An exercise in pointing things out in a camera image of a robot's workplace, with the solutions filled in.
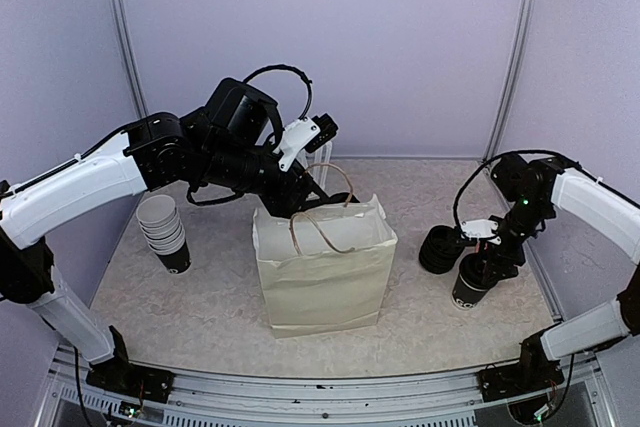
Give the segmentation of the black paper coffee cup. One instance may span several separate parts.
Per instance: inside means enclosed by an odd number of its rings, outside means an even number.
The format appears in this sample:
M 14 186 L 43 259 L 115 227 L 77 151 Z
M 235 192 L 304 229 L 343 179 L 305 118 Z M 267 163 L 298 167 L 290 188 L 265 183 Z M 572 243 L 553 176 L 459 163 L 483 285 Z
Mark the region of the black paper coffee cup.
M 469 310 L 474 308 L 490 290 L 476 291 L 469 288 L 460 278 L 458 270 L 458 275 L 452 290 L 452 299 L 457 307 L 463 310 Z

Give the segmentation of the cream paper takeout bag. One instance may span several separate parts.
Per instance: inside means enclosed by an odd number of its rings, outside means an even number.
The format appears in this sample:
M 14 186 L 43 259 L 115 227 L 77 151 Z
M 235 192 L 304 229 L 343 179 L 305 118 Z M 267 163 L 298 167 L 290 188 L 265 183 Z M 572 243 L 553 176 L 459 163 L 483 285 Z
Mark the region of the cream paper takeout bag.
M 259 207 L 252 236 L 275 337 L 376 323 L 398 242 L 378 198 L 357 203 L 349 194 L 289 219 Z

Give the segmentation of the black plastic cup lid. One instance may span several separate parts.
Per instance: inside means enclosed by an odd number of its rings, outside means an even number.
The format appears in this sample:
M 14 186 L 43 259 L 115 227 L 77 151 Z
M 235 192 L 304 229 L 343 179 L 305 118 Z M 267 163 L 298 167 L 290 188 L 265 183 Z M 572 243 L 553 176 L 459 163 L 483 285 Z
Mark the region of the black plastic cup lid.
M 469 288 L 476 291 L 488 291 L 498 284 L 498 279 L 490 277 L 484 280 L 486 262 L 479 253 L 466 255 L 460 262 L 459 276 Z

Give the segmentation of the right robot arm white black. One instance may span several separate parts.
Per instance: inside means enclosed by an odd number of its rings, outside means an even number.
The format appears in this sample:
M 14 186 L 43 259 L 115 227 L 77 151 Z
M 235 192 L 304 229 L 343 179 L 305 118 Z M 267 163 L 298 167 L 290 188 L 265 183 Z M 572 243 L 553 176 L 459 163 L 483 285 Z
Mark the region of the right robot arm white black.
M 526 161 L 505 154 L 491 179 L 512 204 L 494 231 L 500 243 L 491 256 L 497 264 L 521 251 L 556 211 L 568 212 L 618 246 L 639 263 L 639 205 L 614 192 L 560 156 Z M 511 380 L 523 391 L 535 389 L 551 371 L 550 362 L 639 334 L 639 273 L 616 298 L 533 336 L 533 351 L 513 366 Z

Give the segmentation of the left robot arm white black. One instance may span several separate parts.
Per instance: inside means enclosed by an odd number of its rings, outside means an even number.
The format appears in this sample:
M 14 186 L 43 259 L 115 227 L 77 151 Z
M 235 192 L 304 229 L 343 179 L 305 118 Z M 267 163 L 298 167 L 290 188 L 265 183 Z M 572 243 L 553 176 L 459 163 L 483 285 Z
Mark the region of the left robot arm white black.
M 281 120 L 277 103 L 232 78 L 185 116 L 161 112 L 115 129 L 86 153 L 22 184 L 1 187 L 1 293 L 35 311 L 121 392 L 140 381 L 119 333 L 97 320 L 62 279 L 46 235 L 114 200 L 182 181 L 232 199 L 258 196 L 290 218 L 339 201 L 299 163 L 338 131 L 329 115 Z

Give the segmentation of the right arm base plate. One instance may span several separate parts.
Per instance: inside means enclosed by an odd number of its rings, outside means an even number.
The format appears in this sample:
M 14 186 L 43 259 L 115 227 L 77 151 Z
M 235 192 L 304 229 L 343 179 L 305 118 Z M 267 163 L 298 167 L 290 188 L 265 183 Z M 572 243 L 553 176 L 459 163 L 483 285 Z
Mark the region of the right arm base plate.
M 490 367 L 477 373 L 484 402 L 503 400 L 561 385 L 565 381 L 558 363 L 527 369 L 518 363 Z

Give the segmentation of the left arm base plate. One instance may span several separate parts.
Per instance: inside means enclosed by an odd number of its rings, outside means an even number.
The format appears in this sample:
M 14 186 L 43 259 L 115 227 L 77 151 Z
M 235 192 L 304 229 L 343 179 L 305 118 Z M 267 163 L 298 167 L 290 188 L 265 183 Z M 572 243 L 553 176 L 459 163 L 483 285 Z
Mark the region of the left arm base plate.
M 164 369 L 104 362 L 90 368 L 86 382 L 108 392 L 166 404 L 174 378 L 173 372 Z

